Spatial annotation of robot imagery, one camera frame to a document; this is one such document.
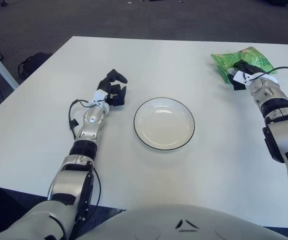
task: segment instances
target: table surface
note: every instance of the table surface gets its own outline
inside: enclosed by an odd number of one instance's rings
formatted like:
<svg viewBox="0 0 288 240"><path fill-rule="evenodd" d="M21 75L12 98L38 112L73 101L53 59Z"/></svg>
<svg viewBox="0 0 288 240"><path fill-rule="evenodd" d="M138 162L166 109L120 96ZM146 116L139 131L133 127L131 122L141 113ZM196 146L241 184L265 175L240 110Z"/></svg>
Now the table surface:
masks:
<svg viewBox="0 0 288 240"><path fill-rule="evenodd" d="M269 154L262 115L248 91L224 83L210 56L249 46L288 66L288 45L72 37L0 105L0 187L47 195L74 142L70 103L92 99L116 69L128 84L125 105L105 119L95 161L101 206L196 205L288 227L287 171ZM288 70L275 76L288 96ZM135 134L137 108L156 97L180 101L195 118L180 149L153 150ZM84 112L72 110L80 124ZM92 203L98 191L95 181Z"/></svg>

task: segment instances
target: green bag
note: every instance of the green bag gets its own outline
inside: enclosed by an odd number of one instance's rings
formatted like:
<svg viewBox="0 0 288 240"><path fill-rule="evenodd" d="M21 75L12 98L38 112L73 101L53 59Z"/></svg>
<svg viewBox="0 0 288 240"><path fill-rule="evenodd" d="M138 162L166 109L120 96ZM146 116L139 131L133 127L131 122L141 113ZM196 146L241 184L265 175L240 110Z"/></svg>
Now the green bag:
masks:
<svg viewBox="0 0 288 240"><path fill-rule="evenodd" d="M235 53L211 54L211 57L215 61L219 73L226 83L230 83L228 78L228 69L232 69L233 65L240 60L244 60L248 64L259 67L265 72L274 68L269 60L252 46Z"/></svg>

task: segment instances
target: gray carpet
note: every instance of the gray carpet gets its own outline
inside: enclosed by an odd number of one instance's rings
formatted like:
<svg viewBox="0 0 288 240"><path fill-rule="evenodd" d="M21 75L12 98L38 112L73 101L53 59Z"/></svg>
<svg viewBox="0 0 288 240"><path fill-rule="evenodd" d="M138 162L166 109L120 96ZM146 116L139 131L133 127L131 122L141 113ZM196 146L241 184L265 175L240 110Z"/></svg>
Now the gray carpet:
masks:
<svg viewBox="0 0 288 240"><path fill-rule="evenodd" d="M0 7L4 65L21 83L18 64L53 53L71 36L288 44L288 6L266 0L9 0ZM7 97L12 89L0 76ZM8 191L26 208L42 198ZM109 218L100 208L87 231ZM274 228L288 236L288 229Z"/></svg>

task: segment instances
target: silver metal arm segment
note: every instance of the silver metal arm segment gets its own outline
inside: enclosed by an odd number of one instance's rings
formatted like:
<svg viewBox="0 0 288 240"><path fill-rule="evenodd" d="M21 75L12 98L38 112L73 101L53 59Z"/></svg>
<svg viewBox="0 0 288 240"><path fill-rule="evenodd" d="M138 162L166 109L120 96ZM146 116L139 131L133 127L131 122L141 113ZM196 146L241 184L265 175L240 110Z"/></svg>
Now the silver metal arm segment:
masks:
<svg viewBox="0 0 288 240"><path fill-rule="evenodd" d="M285 163L288 175L288 98L278 83L266 77L252 80L249 87L264 117L268 150L274 160Z"/></svg>

